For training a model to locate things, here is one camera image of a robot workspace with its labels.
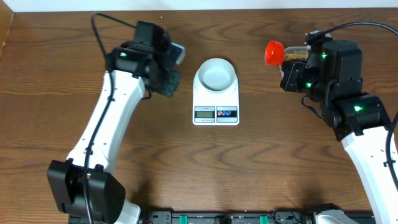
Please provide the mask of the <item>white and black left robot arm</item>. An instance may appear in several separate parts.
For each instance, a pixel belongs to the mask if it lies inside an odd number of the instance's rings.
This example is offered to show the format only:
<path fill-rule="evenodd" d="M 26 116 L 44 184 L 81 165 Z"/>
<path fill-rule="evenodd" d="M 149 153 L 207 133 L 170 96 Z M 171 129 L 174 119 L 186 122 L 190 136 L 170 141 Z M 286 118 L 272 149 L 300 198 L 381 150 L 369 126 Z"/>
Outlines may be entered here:
<path fill-rule="evenodd" d="M 131 41 L 104 56 L 103 87 L 80 140 L 64 161 L 52 161 L 47 170 L 56 206 L 70 223 L 145 220 L 114 177 L 116 160 L 138 104 L 153 93 L 173 96 L 181 79 L 174 67 L 185 49 L 157 24 L 140 21 L 134 28 Z"/>

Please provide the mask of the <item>pile of soybeans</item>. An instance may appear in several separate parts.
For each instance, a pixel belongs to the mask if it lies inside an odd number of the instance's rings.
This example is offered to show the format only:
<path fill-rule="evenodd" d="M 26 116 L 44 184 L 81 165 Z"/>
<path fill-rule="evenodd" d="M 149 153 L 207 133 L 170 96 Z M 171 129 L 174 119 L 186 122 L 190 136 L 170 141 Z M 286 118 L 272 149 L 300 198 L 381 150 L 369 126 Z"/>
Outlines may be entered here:
<path fill-rule="evenodd" d="M 290 60 L 307 60 L 308 59 L 308 54 L 298 54 L 298 53 L 289 53 L 289 54 L 284 54 L 284 60 L 290 61 Z"/>

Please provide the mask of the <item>red measuring scoop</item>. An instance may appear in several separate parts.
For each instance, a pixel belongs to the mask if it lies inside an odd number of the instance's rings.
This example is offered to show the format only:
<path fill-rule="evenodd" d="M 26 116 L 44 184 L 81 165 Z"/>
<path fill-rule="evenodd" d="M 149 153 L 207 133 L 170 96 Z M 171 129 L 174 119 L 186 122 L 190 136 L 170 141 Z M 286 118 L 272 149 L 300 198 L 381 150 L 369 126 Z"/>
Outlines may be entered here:
<path fill-rule="evenodd" d="M 284 61 L 284 46 L 282 43 L 276 40 L 270 41 L 264 53 L 264 61 L 266 65 L 282 65 Z"/>

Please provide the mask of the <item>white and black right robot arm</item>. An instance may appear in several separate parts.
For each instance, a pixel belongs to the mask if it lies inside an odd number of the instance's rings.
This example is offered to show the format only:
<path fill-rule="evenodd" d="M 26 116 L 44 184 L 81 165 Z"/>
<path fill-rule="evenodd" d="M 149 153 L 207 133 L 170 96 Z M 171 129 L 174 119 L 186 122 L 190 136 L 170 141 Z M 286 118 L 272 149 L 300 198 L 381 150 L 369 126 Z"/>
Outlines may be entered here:
<path fill-rule="evenodd" d="M 378 96 L 362 91 L 362 51 L 355 42 L 329 39 L 299 52 L 307 58 L 278 63 L 281 88 L 319 103 L 314 112 L 353 161 L 376 223 L 397 223 L 397 120 Z"/>

